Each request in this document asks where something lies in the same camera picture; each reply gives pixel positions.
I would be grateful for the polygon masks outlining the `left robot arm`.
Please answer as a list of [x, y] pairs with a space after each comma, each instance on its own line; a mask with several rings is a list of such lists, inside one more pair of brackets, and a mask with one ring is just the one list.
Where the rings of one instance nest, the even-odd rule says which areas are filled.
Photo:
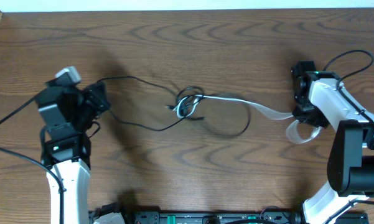
[[106, 86], [51, 83], [36, 99], [50, 140], [43, 143], [42, 163], [51, 189], [52, 223], [88, 223], [87, 194], [91, 141], [87, 131], [109, 110]]

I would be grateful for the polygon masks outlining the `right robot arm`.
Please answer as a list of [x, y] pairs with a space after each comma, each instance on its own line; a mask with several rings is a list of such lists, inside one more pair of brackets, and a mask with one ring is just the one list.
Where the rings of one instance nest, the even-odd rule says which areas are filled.
[[374, 204], [374, 114], [358, 103], [334, 72], [300, 61], [291, 69], [298, 123], [331, 126], [335, 139], [327, 162], [327, 182], [291, 223], [335, 223], [357, 203]]

